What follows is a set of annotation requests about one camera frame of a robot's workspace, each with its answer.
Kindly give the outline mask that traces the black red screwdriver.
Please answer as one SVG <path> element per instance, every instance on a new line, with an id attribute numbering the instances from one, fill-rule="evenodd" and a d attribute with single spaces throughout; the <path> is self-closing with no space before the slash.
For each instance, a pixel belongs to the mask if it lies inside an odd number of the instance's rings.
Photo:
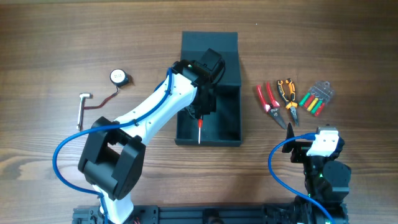
<path id="1" fill-rule="evenodd" d="M 201 143 L 201 129 L 202 129 L 202 126 L 203 126 L 203 119 L 200 118 L 200 119 L 198 119 L 198 144 Z"/>

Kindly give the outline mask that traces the clear case coloured screwdrivers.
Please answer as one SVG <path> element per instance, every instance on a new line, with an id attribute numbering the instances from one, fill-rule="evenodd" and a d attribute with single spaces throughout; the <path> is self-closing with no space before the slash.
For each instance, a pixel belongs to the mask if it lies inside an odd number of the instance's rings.
<path id="1" fill-rule="evenodd" d="M 299 102 L 299 107 L 305 108 L 312 115 L 319 117 L 326 105 L 334 97 L 335 91 L 328 81 L 317 81 Z"/>

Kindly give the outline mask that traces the round black tape measure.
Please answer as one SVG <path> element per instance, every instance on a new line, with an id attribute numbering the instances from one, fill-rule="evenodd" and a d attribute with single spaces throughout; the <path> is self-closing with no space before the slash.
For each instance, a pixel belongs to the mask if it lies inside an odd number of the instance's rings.
<path id="1" fill-rule="evenodd" d="M 116 91 L 112 95 L 105 98 L 101 102 L 101 104 L 99 104 L 97 106 L 84 106 L 83 107 L 84 110 L 97 110 L 97 109 L 102 108 L 109 100 L 111 100 L 112 98 L 114 98 L 115 96 L 118 95 L 120 88 L 122 86 L 125 86 L 125 85 L 129 84 L 129 82 L 130 82 L 129 75 L 122 69 L 112 70 L 111 73 L 109 74 L 109 79 L 111 80 L 113 85 L 116 87 Z"/>

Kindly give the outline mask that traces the silver L-shaped socket wrench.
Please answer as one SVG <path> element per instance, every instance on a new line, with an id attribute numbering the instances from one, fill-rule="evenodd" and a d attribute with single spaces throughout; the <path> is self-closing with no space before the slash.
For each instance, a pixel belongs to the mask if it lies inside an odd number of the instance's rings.
<path id="1" fill-rule="evenodd" d="M 79 97 L 80 97 L 80 105 L 79 105 L 78 121 L 77 121 L 76 128 L 78 131 L 81 131 L 82 122 L 83 122 L 84 103 L 87 98 L 92 97 L 92 94 L 91 93 L 80 93 Z"/>

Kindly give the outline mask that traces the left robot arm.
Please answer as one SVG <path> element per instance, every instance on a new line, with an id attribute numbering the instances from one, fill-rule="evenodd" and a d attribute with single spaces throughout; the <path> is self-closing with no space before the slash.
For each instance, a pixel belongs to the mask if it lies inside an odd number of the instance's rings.
<path id="1" fill-rule="evenodd" d="M 134 204 L 130 192 L 137 184 L 146 146 L 180 110 L 192 109 L 202 126 L 216 110 L 213 89 L 225 71 L 225 60 L 208 49 L 199 60 L 180 60 L 167 78 L 132 111 L 110 121 L 101 117 L 88 130 L 78 170 L 99 195 L 103 223 L 124 223 Z"/>

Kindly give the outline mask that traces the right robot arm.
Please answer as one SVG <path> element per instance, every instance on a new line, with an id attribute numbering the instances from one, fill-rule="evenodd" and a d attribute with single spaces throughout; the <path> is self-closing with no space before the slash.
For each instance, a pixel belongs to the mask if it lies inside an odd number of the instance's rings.
<path id="1" fill-rule="evenodd" d="M 297 139 L 282 148 L 292 163 L 303 165 L 307 196 L 322 205 L 334 223 L 349 222 L 343 200 L 349 194 L 351 168 L 337 161 L 344 145 L 336 128 L 324 126 L 317 128 L 314 140 Z"/>

